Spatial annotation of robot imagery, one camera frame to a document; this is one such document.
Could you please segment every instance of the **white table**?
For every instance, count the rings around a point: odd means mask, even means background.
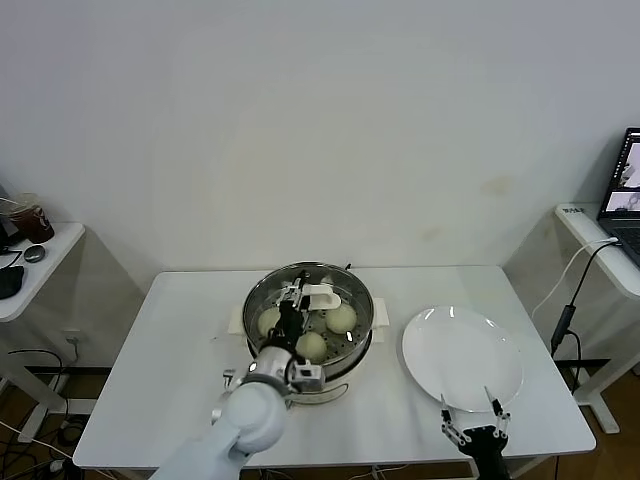
[[[74,454],[87,468],[157,468],[206,429],[222,371],[246,367],[230,312],[267,272],[179,272],[156,277]],[[507,457],[585,452],[595,440],[509,281],[498,267],[354,269],[385,299],[390,326],[358,366],[349,392],[294,407],[280,441],[249,467],[464,461],[440,432],[439,403],[399,361],[404,326],[429,304],[466,306],[505,327],[522,351],[524,385],[508,406]],[[458,413],[461,426],[491,414]]]
[[[52,225],[55,235],[43,244],[46,249],[44,259],[38,263],[26,263],[24,258],[20,256],[20,259],[14,264],[25,267],[22,288],[13,297],[0,300],[0,324],[16,320],[24,312],[58,265],[84,234],[84,226],[80,223],[54,223]],[[24,251],[31,245],[33,244],[30,241],[24,240],[10,249]],[[1,256],[0,267],[8,265],[13,258],[13,254]],[[0,376],[2,377],[2,380],[0,380],[0,392],[8,383],[13,383],[39,403],[22,430],[25,434],[18,437],[20,442],[30,441],[30,438],[40,428],[47,412],[63,413],[66,411],[66,402],[57,392],[64,387],[68,379],[67,375],[60,377],[57,382],[57,388],[54,391],[25,369],[18,358],[14,355],[7,355],[6,351],[0,350]],[[90,413],[94,403],[92,400],[70,399],[69,413]]]
[[[594,240],[608,238],[596,220],[600,205],[595,203],[563,204],[556,208],[556,215],[575,236],[581,245]],[[587,248],[589,254],[600,245]],[[596,257],[596,263],[602,268],[616,288],[626,297],[640,300],[640,269],[620,248],[606,248]],[[591,407],[598,423],[605,433],[618,433],[620,427],[609,411],[601,393],[634,365],[640,362],[640,338],[638,335],[626,335],[620,339],[616,355],[593,376],[580,371],[580,388],[575,398],[579,405]]]

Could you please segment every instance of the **laptop screen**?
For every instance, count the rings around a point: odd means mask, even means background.
[[[640,218],[640,128],[627,129],[600,216]]]

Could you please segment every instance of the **cable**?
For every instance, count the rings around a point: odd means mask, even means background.
[[[594,240],[593,242],[589,242],[586,245],[584,245],[582,248],[580,248],[574,255],[573,257],[571,257],[571,260],[569,260],[569,263],[567,264],[567,266],[565,267],[564,271],[562,272],[562,274],[560,275],[560,278],[558,279],[558,281],[556,282],[556,284],[553,286],[553,288],[551,289],[551,291],[547,294],[546,297],[544,297],[542,299],[542,301],[535,306],[535,308],[531,311],[531,320],[534,319],[534,317],[536,316],[536,312],[538,311],[538,309],[544,305],[546,303],[547,300],[549,300],[551,298],[551,295],[553,295],[555,293],[555,291],[558,289],[558,287],[560,286],[560,284],[562,283],[562,280],[564,280],[564,277],[567,275],[567,272],[569,271],[569,268],[571,268],[571,265],[573,264],[573,262],[575,261],[576,258],[578,258],[578,255],[580,255],[580,253],[582,253],[584,250],[586,250],[587,248],[589,248],[592,245],[596,245],[598,243],[607,243],[609,242],[609,244],[615,244],[618,242],[618,238],[617,237],[609,237],[609,238],[603,238],[602,240]]]
[[[578,351],[578,367],[576,368],[576,375],[573,379],[573,386],[571,387],[571,395],[576,393],[578,386],[580,385],[580,368],[582,367],[582,344],[580,343],[580,337],[573,330],[567,330],[568,335],[573,335],[576,339],[576,349]]]
[[[11,263],[9,265],[5,265],[4,267],[1,268],[9,268],[10,266],[12,266],[14,263],[16,263],[18,261],[18,259],[20,258],[20,255],[22,255],[21,251],[18,250],[5,250],[4,252],[2,252],[2,254],[4,255],[5,253],[15,253],[17,254],[16,257],[11,260]]]
[[[403,468],[407,468],[409,466],[409,464],[407,463],[406,465],[403,465],[401,467],[392,467],[392,468],[383,468],[382,470],[376,468],[376,467],[371,467],[371,470],[375,470],[376,473],[383,473],[383,472],[393,472],[394,470],[402,470]],[[368,475],[371,475],[372,472],[367,472],[367,473],[362,473],[360,475],[354,475],[353,477],[349,478],[349,480],[355,480],[356,478],[362,478],[362,477],[366,477]]]
[[[576,301],[576,298],[578,297],[578,293],[580,293],[580,289],[582,288],[582,284],[584,283],[584,279],[587,278],[587,273],[589,272],[589,267],[591,267],[591,264],[593,263],[593,260],[596,258],[596,256],[600,252],[600,250],[605,249],[607,247],[610,247],[611,245],[619,245],[619,243],[618,243],[617,240],[615,242],[606,243],[606,244],[602,245],[601,247],[598,247],[591,254],[591,257],[589,258],[589,261],[587,262],[587,266],[584,268],[584,271],[582,272],[582,277],[580,277],[580,282],[578,282],[578,287],[576,288],[576,291],[574,292],[573,297],[571,297],[571,303],[569,305],[574,305],[574,303]]]
[[[76,363],[78,363],[78,360],[80,360],[80,354],[78,353],[78,342],[73,342],[72,345],[73,345],[73,353],[76,358],[73,360],[73,362],[67,365],[68,367],[75,365]]]
[[[23,470],[23,471],[22,471],[22,472],[20,472],[20,473],[16,473],[16,474],[14,474],[14,475],[9,475],[8,477],[3,477],[3,478],[2,478],[2,480],[12,480],[12,479],[14,479],[14,478],[22,477],[22,476],[24,476],[25,474],[27,474],[27,473],[29,473],[29,472],[31,472],[31,471],[33,471],[33,470],[37,470],[38,468],[42,467],[43,465],[49,465],[50,463],[51,463],[51,460],[47,460],[46,462],[40,462],[40,463],[38,463],[38,464],[34,465],[34,466],[33,466],[33,467],[31,467],[31,468],[27,468],[26,470]]]
[[[277,475],[280,475],[280,476],[286,478],[287,480],[293,480],[293,477],[291,475],[288,475],[288,474],[286,474],[284,472],[281,472],[280,470],[267,469],[267,473],[272,473],[272,474],[275,473]]]
[[[64,369],[64,365],[62,363],[62,358],[60,358],[60,355],[58,355],[55,352],[52,352],[51,350],[44,350],[41,348],[22,348],[20,350],[11,350],[10,352],[7,352],[7,355],[15,355],[16,353],[46,353],[47,355],[56,357],[56,359],[58,360],[58,365],[60,367],[60,370],[58,371],[58,378],[56,378],[56,383],[53,386],[53,390],[55,390],[58,387],[58,382],[60,382],[60,377],[62,376],[62,370]]]
[[[575,302],[576,298],[578,297],[578,293],[580,293],[580,289],[582,288],[582,284],[584,283],[585,278],[587,278],[587,273],[589,272],[589,267],[591,267],[591,264],[593,263],[593,260],[598,256],[598,253],[600,253],[600,250],[602,250],[604,248],[607,248],[607,247],[610,247],[612,245],[619,245],[619,243],[616,240],[615,242],[612,241],[612,242],[609,242],[609,243],[607,243],[605,245],[602,245],[601,247],[598,247],[591,254],[591,257],[589,257],[589,261],[587,262],[587,265],[586,265],[584,271],[582,272],[582,277],[580,278],[580,282],[578,283],[578,287],[576,288],[576,291],[573,294],[573,297],[571,298],[571,302],[569,302],[567,305],[564,306],[564,309],[562,310],[562,313],[560,314],[560,318],[558,320],[558,323],[556,324],[556,328],[553,330],[553,335],[551,335],[551,356],[552,357],[555,355],[556,350],[558,350],[558,347],[560,346],[560,344],[562,343],[562,340],[564,339],[565,335],[567,334],[567,330],[569,330],[569,327],[571,326],[571,320],[573,319],[573,316],[576,313],[576,306],[574,305],[574,302]]]
[[[18,426],[19,428],[23,428],[23,426],[26,424],[27,419],[31,416],[31,414],[33,413],[33,411],[35,410],[37,404],[34,405],[32,408],[30,408],[27,413],[24,414],[24,416],[20,419],[20,421],[18,422]],[[9,437],[9,442],[6,448],[6,452],[5,453],[9,453],[9,450],[11,449],[12,446],[14,446],[13,444],[13,440],[15,438],[15,433],[12,433],[11,436]],[[1,475],[4,477],[6,471],[11,468],[11,466],[16,463],[18,460],[20,460],[20,458],[22,458],[23,456],[30,456],[30,454],[27,454],[26,451],[29,447],[25,447],[22,451],[19,452],[11,452],[14,453],[16,455],[18,455],[16,458],[14,458],[13,460],[11,460],[10,462],[7,463],[7,457],[8,455],[3,455],[2,456],[2,470],[1,470]]]
[[[2,454],[3,456],[3,461],[6,460],[6,458],[9,457],[9,455],[16,455],[16,458],[14,458],[11,462],[9,462],[9,466],[13,465],[14,463],[16,463],[19,459],[24,458],[24,457],[29,457],[31,459],[31,461],[33,462],[33,465],[36,465],[38,463],[38,459],[35,457],[35,455],[32,455],[30,453],[26,453],[24,450],[23,451],[14,451],[14,450],[10,450],[9,447],[7,447],[4,451],[4,453]]]
[[[2,426],[3,426],[3,427],[5,427],[5,428],[8,428],[9,430],[13,431],[14,433],[17,433],[18,435],[24,435],[24,433],[23,433],[23,432],[21,432],[20,430],[18,430],[18,429],[16,429],[16,428],[13,428],[11,425],[7,425],[7,424],[6,424],[6,423],[4,423],[3,421],[0,421],[0,425],[2,425]],[[50,448],[50,449],[51,449],[51,450],[53,450],[54,452],[57,452],[57,453],[59,453],[60,455],[62,455],[63,457],[68,458],[69,460],[73,461],[73,457],[72,457],[71,455],[69,455],[69,454],[67,454],[67,453],[63,452],[63,451],[62,451],[62,450],[60,450],[59,448],[56,448],[56,447],[54,447],[53,445],[51,445],[51,444],[49,444],[49,443],[41,442],[40,440],[35,439],[35,438],[30,438],[30,440],[31,440],[32,442],[35,442],[35,443],[39,444],[39,445],[42,445],[43,447]],[[114,476],[113,476],[113,475],[111,475],[110,473],[106,473],[106,472],[103,472],[103,471],[101,471],[101,470],[94,470],[94,471],[98,472],[100,475],[104,475],[104,476],[105,476],[105,477],[107,477],[107,478],[111,478],[112,480],[118,480],[116,477],[114,477]]]
[[[567,334],[572,335],[576,339],[576,350],[578,353],[578,366],[576,367],[576,374],[573,377],[573,385],[571,386],[571,395],[573,395],[574,393],[576,393],[576,390],[578,390],[578,386],[580,385],[580,368],[582,367],[582,343],[580,342],[580,337],[578,336],[578,334],[573,330],[567,330]],[[560,467],[560,456],[558,455],[556,456],[556,468],[553,474],[553,480],[558,480],[559,467]]]

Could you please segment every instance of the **floor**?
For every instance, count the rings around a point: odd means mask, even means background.
[[[63,395],[75,398],[97,398],[106,380],[100,375],[75,375],[65,386]],[[560,480],[640,480],[640,415],[637,408],[640,405],[640,378],[632,373],[626,374],[618,382],[612,385],[604,395],[621,427],[621,433],[617,435],[603,434],[595,422],[591,412],[583,409],[592,430],[597,437],[598,446],[591,453],[583,455],[563,456],[559,463],[558,479]],[[19,390],[10,387],[0,396],[0,419],[5,423],[18,426],[31,408],[33,401]],[[59,427],[61,415],[49,416],[41,429],[45,435],[44,441],[53,443],[54,446],[71,454],[73,447],[61,447],[56,441],[55,429]],[[11,452],[26,452],[30,456],[18,457],[15,453],[7,454],[7,442],[12,442],[9,447]],[[53,478],[40,474],[34,476],[34,471],[21,476],[13,476],[23,472],[33,465],[51,459],[51,454],[46,447],[30,445],[25,447],[17,444],[11,432],[0,426],[0,468],[3,463],[8,466],[3,472],[0,470],[0,479],[41,479]],[[525,475],[519,477],[522,480],[553,480],[555,459],[549,459],[535,467]],[[311,468],[288,469],[282,473],[273,473],[266,476],[268,479],[293,480],[347,480],[354,475],[366,474],[365,467],[355,468]],[[469,476],[470,472],[466,464],[437,464],[437,465],[410,465],[395,471],[384,473],[386,480],[419,480],[430,478],[451,478]],[[97,472],[86,472],[86,480],[99,480],[106,477]],[[246,471],[242,474],[243,480],[257,480],[260,476],[256,471]]]

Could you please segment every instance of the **white plate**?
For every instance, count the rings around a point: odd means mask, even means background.
[[[485,385],[505,406],[522,385],[520,351],[504,329],[479,313],[439,306],[416,315],[402,337],[411,375],[429,395],[452,407],[491,411]]]

